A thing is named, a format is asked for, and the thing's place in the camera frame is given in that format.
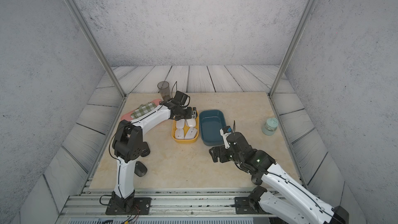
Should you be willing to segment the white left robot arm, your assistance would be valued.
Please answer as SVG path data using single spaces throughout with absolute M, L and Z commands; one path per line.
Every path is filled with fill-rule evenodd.
M 150 154 L 149 145 L 143 136 L 152 128 L 166 120 L 190 120 L 198 115 L 195 107 L 183 106 L 175 100 L 159 104 L 154 110 L 131 121 L 123 120 L 117 127 L 113 139 L 113 158 L 117 161 L 117 182 L 114 193 L 127 199 L 135 192 L 134 176 L 143 177 L 148 169 L 138 161 Z

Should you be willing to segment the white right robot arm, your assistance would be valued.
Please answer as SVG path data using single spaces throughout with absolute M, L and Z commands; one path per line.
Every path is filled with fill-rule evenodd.
M 253 149 L 245 137 L 230 126 L 220 129 L 224 144 L 209 150 L 214 162 L 234 162 L 251 175 L 256 188 L 248 196 L 256 213 L 267 212 L 288 224 L 347 224 L 342 207 L 322 201 L 293 179 L 269 154 Z

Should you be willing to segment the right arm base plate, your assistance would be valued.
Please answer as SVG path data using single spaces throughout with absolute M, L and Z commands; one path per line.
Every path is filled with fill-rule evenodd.
M 247 197 L 235 197 L 235 213 L 240 215 L 265 214 L 266 212 L 261 208 L 259 201 L 260 197 L 254 194 L 250 194 Z

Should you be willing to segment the white mouse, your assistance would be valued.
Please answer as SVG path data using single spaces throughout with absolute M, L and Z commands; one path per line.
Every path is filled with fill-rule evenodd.
M 184 119 L 180 119 L 176 121 L 176 128 L 177 129 L 183 129 L 185 126 L 185 120 Z
M 186 119 L 186 126 L 190 127 L 190 128 L 194 128 L 197 126 L 197 120 L 194 118 L 191 119 Z
M 185 134 L 185 140 L 195 139 L 197 133 L 198 133 L 197 128 L 189 128 Z
M 176 129 L 175 130 L 175 139 L 177 139 L 177 140 L 185 139 L 184 129 Z

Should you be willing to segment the black mouse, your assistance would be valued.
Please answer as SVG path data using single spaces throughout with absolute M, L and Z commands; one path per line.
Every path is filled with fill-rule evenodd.
M 147 174 L 147 167 L 140 161 L 137 161 L 135 164 L 135 169 L 134 169 L 134 173 L 138 176 L 138 177 L 143 177 Z
M 141 157 L 146 157 L 150 154 L 150 148 L 147 142 L 143 142 L 141 145 Z

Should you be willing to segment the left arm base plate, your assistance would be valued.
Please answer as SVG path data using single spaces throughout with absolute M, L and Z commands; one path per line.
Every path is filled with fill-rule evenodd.
M 132 193 L 129 197 L 121 198 L 113 191 L 107 204 L 106 215 L 148 215 L 151 207 L 151 198 L 137 198 Z

